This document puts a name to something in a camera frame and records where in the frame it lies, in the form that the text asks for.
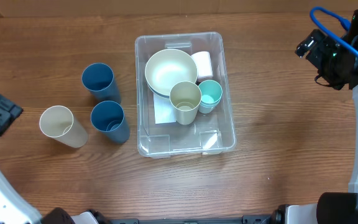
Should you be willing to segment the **light blue small cup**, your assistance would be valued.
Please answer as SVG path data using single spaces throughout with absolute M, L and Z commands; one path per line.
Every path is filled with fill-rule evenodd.
M 219 103 L 220 103 L 220 101 L 217 101 L 217 102 L 214 102 L 214 103 L 205 103 L 204 101 L 201 101 L 200 106 L 201 106 L 201 107 L 206 107 L 206 108 L 214 108 L 214 107 L 216 107 Z

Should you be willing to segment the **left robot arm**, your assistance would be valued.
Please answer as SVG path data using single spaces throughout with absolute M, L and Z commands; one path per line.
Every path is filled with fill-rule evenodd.
M 0 94 L 0 137 L 22 112 L 23 109 L 19 105 Z M 43 216 L 15 191 L 0 171 L 0 223 L 103 224 L 109 222 L 96 210 L 87 210 L 79 215 L 71 216 L 64 209 L 57 207 Z

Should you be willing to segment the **pink small cup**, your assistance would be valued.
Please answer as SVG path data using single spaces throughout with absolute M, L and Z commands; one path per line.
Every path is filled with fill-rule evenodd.
M 203 82 L 213 78 L 213 69 L 211 63 L 211 56 L 208 51 L 201 51 L 191 55 L 195 61 L 198 77 L 197 82 Z

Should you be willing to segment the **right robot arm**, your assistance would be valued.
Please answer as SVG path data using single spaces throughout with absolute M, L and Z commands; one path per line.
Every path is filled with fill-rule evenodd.
M 325 86 L 341 90 L 348 85 L 356 109 L 356 149 L 348 191 L 323 193 L 317 203 L 281 205 L 265 223 L 358 223 L 358 9 L 347 19 L 314 7 L 310 19 L 317 26 L 295 53 L 317 70 Z

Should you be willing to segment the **grey small cup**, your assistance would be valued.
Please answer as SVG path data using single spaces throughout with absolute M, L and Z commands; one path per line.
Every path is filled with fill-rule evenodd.
M 203 113 L 203 114 L 208 114 L 208 113 L 210 113 L 210 112 L 212 112 L 212 110 L 214 110 L 215 109 L 215 107 L 214 108 L 206 108 L 206 107 L 199 107 L 198 108 L 198 111 L 200 112 L 200 113 Z

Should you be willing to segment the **dark blue bowl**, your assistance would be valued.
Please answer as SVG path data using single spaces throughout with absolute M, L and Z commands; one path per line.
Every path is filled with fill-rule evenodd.
M 172 86 L 166 82 L 147 83 L 150 90 L 162 98 L 169 98 Z

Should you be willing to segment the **mint green small cup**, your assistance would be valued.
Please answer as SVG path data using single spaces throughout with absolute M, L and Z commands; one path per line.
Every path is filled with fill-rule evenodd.
M 201 82 L 198 87 L 201 90 L 202 103 L 215 104 L 221 99 L 223 95 L 223 89 L 221 85 L 214 80 L 205 80 Z

